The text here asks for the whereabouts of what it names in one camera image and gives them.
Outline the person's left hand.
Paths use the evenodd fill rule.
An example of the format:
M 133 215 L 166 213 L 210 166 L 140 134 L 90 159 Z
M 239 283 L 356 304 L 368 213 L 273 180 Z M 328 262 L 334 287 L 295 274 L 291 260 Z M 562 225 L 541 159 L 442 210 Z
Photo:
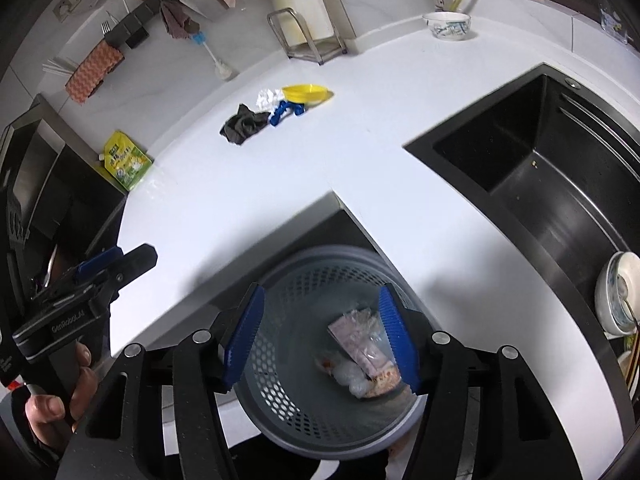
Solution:
M 91 352 L 81 342 L 76 344 L 76 361 L 79 376 L 68 407 L 74 423 L 65 421 L 66 411 L 63 401 L 57 396 L 45 393 L 32 393 L 25 404 L 25 415 L 35 437 L 49 448 L 62 450 L 66 447 L 72 431 L 84 416 L 96 390 L 99 379 L 90 368 Z

